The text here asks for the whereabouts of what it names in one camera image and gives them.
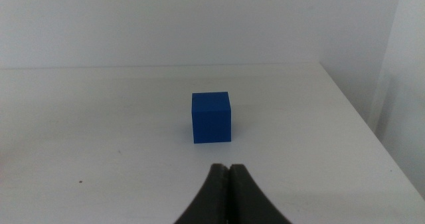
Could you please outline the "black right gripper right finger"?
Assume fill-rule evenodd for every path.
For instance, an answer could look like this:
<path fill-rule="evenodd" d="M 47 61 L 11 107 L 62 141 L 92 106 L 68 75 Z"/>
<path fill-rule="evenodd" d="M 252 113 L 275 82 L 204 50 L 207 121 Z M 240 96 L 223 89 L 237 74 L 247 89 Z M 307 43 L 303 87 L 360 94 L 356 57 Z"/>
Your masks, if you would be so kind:
<path fill-rule="evenodd" d="M 291 224 L 266 197 L 243 164 L 231 165 L 229 178 L 229 223 Z"/>

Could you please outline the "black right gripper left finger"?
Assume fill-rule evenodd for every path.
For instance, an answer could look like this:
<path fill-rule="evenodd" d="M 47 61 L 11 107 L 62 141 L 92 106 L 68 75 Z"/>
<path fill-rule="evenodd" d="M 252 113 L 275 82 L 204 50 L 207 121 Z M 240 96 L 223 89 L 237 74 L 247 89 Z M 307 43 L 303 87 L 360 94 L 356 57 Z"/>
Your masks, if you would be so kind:
<path fill-rule="evenodd" d="M 228 168 L 212 164 L 205 182 L 175 224 L 225 224 Z"/>

